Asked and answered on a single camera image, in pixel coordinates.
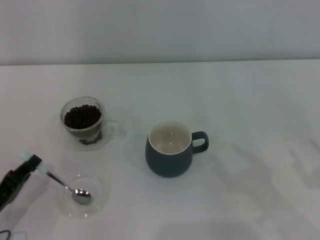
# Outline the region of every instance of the glass saucer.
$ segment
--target glass saucer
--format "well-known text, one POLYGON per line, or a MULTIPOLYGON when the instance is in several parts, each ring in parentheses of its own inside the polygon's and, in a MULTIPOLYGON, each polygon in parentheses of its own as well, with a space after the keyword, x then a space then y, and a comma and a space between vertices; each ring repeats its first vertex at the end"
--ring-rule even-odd
POLYGON ((83 189, 91 194, 91 203, 89 205, 80 205, 76 203, 70 191, 62 188, 59 193, 59 205, 68 217, 87 219, 99 212, 106 203, 106 190, 101 180, 96 176, 78 176, 67 182, 73 189, 83 189))

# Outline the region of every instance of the spoon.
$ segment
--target spoon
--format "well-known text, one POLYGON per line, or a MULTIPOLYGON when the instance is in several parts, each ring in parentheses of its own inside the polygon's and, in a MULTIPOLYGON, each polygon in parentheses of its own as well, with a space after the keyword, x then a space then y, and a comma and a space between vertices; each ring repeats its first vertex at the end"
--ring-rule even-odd
MULTIPOLYGON (((21 152, 20 153, 20 157, 23 161, 28 161, 32 155, 26 153, 26 152, 21 152)), ((54 175, 52 172, 50 172, 46 166, 42 163, 40 163, 37 167, 36 167, 40 172, 42 172, 43 174, 48 175, 50 178, 52 178, 53 180, 55 180, 56 182, 58 182, 59 184, 61 184, 62 186, 64 186, 66 189, 68 189, 71 193, 72 193, 72 198, 73 200, 80 205, 88 205, 91 200, 91 194, 83 189, 73 189, 72 187, 68 186, 66 183, 64 183, 62 180, 60 180, 59 177, 57 177, 56 175, 54 175)))
POLYGON ((59 184, 64 186, 66 189, 68 189, 72 193, 73 200, 80 205, 88 205, 91 202, 91 194, 83 189, 73 189, 72 187, 68 186, 66 183, 61 181, 58 177, 53 175, 50 171, 47 171, 45 174, 47 174, 50 178, 57 181, 59 184))

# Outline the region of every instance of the glass mug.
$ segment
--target glass mug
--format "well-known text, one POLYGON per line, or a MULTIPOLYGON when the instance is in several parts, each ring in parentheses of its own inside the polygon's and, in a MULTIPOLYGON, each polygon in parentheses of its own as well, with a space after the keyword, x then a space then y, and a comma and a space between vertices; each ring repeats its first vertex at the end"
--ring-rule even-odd
POLYGON ((60 112, 60 122, 71 137, 74 146, 81 150, 95 150, 105 145, 110 139, 122 138, 125 134, 120 122, 107 119, 104 105, 91 96, 81 96, 68 101, 60 112), (101 112, 99 120, 82 129, 71 128, 65 124, 65 115, 72 108, 82 105, 96 106, 101 112))

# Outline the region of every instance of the mug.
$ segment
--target mug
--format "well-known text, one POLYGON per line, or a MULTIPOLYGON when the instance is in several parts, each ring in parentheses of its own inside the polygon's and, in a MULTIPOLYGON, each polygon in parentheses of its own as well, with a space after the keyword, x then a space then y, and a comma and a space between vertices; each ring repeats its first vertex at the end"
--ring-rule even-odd
POLYGON ((154 125, 147 137, 145 159, 149 168, 162 177, 183 174, 191 165, 193 154, 206 151, 209 138, 204 131, 191 133, 181 122, 165 120, 154 125), (200 146, 193 141, 204 139, 200 146))

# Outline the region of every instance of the spoon bowl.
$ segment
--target spoon bowl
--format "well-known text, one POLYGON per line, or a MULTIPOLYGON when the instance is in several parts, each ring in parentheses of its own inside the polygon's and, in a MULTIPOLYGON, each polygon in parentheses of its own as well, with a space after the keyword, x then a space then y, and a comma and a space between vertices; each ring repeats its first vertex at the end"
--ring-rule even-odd
POLYGON ((92 197, 91 194, 83 189, 70 189, 72 192, 72 198, 73 200, 80 205, 88 205, 91 203, 92 197))

